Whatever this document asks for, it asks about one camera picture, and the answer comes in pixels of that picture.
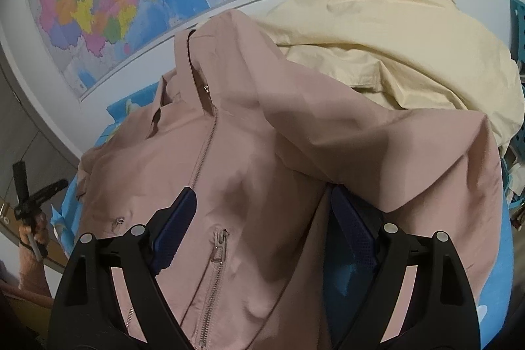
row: pink fabric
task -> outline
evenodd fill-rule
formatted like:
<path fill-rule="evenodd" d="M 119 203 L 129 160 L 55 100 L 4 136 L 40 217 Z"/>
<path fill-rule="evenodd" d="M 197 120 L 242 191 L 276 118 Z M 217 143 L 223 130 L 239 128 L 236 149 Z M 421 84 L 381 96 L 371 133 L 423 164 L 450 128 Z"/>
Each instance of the pink fabric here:
<path fill-rule="evenodd" d="M 157 281 L 197 348 L 221 229 L 227 258 L 205 348 L 330 348 L 322 304 L 329 182 L 408 233 L 447 231 L 479 296 L 498 251 L 502 193 L 484 115 L 384 109 L 287 61 L 238 11 L 180 32 L 175 56 L 177 72 L 161 79 L 154 103 L 82 157 L 79 233 L 122 234 L 196 180 L 197 214 Z M 127 319 L 118 272 L 115 286 Z M 135 317 L 130 333 L 141 336 Z"/>

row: metal bolt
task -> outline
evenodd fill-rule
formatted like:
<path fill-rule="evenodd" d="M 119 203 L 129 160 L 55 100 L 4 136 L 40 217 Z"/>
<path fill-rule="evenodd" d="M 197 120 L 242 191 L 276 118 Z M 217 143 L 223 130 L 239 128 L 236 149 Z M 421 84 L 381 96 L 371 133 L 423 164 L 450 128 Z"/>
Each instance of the metal bolt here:
<path fill-rule="evenodd" d="M 133 236 L 140 236 L 141 234 L 143 234 L 144 232 L 146 231 L 145 227 L 141 224 L 139 224 L 138 226 L 134 226 L 132 229 L 131 229 L 131 234 Z"/>
<path fill-rule="evenodd" d="M 439 231 L 436 234 L 437 240 L 441 242 L 446 242 L 448 240 L 448 235 L 444 231 Z"/>
<path fill-rule="evenodd" d="M 397 226 L 395 224 L 392 224 L 392 223 L 387 223 L 383 226 L 383 229 L 385 229 L 385 231 L 387 233 L 390 233 L 390 234 L 394 234 L 394 233 L 397 233 L 397 231 L 399 230 L 397 228 Z"/>
<path fill-rule="evenodd" d="M 91 233 L 86 233 L 80 237 L 80 241 L 82 243 L 89 243 L 91 242 L 91 239 L 93 239 L 93 236 L 91 235 Z"/>

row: metal zipper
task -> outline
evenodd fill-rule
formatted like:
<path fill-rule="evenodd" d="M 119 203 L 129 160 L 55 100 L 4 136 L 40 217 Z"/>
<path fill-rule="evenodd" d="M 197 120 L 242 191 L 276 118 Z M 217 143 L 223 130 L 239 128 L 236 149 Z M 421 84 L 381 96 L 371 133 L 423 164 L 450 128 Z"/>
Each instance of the metal zipper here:
<path fill-rule="evenodd" d="M 200 157 L 199 164 L 197 166 L 197 170 L 195 172 L 193 180 L 191 180 L 191 183 L 190 183 L 190 187 L 192 189 L 195 189 L 197 181 L 198 181 L 198 179 L 200 177 L 200 171 L 202 170 L 202 167 L 204 166 L 204 161 L 206 160 L 206 155 L 208 154 L 209 147 L 212 145 L 213 137 L 215 135 L 215 130 L 217 128 L 217 122 L 219 121 L 219 111 L 217 110 L 217 107 L 215 107 L 215 105 L 213 104 L 212 98 L 209 95 L 209 87 L 208 87 L 208 85 L 204 85 L 204 91 L 206 91 L 206 93 L 208 94 L 209 102 L 210 102 L 210 104 L 213 107 L 213 112 L 214 112 L 215 115 L 214 115 L 214 118 L 213 118 L 212 129 L 209 132 L 208 140 L 206 141 L 206 145 L 204 146 L 204 151 L 202 153 L 202 156 Z M 128 312 L 128 317 L 126 319 L 126 331 L 128 331 L 128 332 L 129 332 L 131 320 L 133 319 L 133 315 L 134 314 L 135 314 L 135 308 L 133 307 L 133 304 L 132 304 L 131 307 L 130 307 L 130 310 Z"/>
<path fill-rule="evenodd" d="M 212 276 L 211 287 L 209 289 L 208 299 L 205 305 L 202 324 L 200 328 L 199 347 L 201 350 L 206 348 L 208 342 L 209 329 L 212 324 L 212 315 L 219 289 L 221 288 L 222 271 L 226 262 L 226 242 L 228 240 L 228 231 L 226 229 L 215 231 L 215 247 L 209 261 L 215 266 Z"/>

